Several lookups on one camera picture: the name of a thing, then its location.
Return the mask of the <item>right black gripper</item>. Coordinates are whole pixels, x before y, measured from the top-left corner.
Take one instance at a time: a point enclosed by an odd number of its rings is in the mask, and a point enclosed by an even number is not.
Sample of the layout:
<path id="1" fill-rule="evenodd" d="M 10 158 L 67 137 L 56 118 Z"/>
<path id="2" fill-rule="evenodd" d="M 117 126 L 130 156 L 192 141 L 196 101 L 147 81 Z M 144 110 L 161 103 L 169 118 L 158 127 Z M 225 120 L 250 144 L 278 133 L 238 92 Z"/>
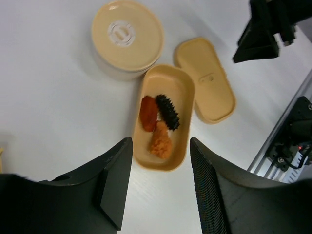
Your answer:
<path id="1" fill-rule="evenodd" d="M 284 45 L 295 40 L 294 26 L 312 17 L 310 0 L 251 0 L 251 18 L 237 42 L 234 63 L 274 59 L 279 47 L 274 34 Z"/>

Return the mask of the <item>tan rectangular box lid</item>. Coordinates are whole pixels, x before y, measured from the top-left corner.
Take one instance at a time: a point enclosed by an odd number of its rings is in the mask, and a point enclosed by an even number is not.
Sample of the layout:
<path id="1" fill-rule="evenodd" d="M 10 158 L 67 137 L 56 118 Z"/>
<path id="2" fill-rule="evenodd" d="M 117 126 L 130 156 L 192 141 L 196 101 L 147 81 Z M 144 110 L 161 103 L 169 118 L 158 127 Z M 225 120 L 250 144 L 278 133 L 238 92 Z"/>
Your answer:
<path id="1" fill-rule="evenodd" d="M 198 37 L 180 43 L 174 52 L 174 64 L 195 84 L 195 111 L 201 121 L 217 124 L 233 114 L 236 98 L 209 40 Z"/>

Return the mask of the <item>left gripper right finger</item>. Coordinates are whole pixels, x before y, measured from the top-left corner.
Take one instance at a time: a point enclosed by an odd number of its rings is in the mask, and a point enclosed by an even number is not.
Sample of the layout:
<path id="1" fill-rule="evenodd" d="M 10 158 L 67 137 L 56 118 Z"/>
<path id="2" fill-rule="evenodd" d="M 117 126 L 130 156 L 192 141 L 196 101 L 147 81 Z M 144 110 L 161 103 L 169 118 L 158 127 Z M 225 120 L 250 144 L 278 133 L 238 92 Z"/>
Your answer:
<path id="1" fill-rule="evenodd" d="M 252 174 L 195 137 L 190 155 L 204 234 L 311 233 L 311 180 L 287 184 Z"/>

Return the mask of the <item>black sea cucumber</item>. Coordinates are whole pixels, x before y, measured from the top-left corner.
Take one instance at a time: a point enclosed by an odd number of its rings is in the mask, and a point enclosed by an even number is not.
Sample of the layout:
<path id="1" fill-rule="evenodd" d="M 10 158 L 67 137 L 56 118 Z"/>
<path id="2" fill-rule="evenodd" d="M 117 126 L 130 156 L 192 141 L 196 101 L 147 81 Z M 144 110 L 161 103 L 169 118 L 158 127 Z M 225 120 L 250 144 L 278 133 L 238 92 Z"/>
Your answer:
<path id="1" fill-rule="evenodd" d="M 175 131 L 180 126 L 180 117 L 175 110 L 172 101 L 166 95 L 156 96 L 156 103 L 162 119 L 165 121 L 169 130 Z"/>

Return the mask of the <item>fried chicken piece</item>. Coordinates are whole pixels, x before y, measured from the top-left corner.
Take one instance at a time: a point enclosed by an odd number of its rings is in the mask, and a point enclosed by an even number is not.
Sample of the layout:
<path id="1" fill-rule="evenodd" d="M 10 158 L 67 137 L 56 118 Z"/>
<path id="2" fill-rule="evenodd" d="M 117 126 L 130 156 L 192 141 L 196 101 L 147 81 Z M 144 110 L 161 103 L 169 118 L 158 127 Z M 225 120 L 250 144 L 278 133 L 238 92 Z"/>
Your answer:
<path id="1" fill-rule="evenodd" d="M 157 121 L 153 132 L 149 152 L 161 159 L 167 159 L 172 152 L 172 141 L 164 121 Z"/>

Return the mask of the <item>red-orange food slice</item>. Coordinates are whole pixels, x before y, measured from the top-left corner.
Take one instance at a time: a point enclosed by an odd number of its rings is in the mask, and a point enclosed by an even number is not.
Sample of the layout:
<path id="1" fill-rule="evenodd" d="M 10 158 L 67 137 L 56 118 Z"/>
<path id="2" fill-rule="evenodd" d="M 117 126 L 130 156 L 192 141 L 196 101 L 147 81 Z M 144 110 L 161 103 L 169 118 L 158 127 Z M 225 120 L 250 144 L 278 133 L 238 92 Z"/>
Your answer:
<path id="1" fill-rule="evenodd" d="M 139 117 L 146 132 L 153 132 L 156 127 L 158 106 L 151 96 L 145 96 L 141 101 Z"/>

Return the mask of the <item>round beige lid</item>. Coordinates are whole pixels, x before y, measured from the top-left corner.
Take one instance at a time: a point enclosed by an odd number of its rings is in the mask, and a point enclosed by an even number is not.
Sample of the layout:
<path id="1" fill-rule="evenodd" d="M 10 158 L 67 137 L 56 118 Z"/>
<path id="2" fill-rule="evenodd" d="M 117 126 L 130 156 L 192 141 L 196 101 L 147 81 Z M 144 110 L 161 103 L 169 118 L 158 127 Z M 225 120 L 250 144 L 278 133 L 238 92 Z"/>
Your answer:
<path id="1" fill-rule="evenodd" d="M 91 37 L 96 52 L 109 65 L 129 72 L 143 71 L 160 57 L 163 27 L 145 5 L 115 0 L 95 14 Z"/>

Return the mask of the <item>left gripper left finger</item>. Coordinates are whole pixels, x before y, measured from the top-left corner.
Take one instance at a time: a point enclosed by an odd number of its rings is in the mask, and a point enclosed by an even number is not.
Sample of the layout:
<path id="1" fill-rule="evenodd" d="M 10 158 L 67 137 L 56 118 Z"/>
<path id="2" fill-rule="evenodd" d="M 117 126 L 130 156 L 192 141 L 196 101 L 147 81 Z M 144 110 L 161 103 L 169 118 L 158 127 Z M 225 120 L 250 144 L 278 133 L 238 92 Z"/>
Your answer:
<path id="1" fill-rule="evenodd" d="M 1 233 L 117 233 L 123 222 L 132 155 L 133 141 L 126 137 L 51 181 L 1 174 Z"/>

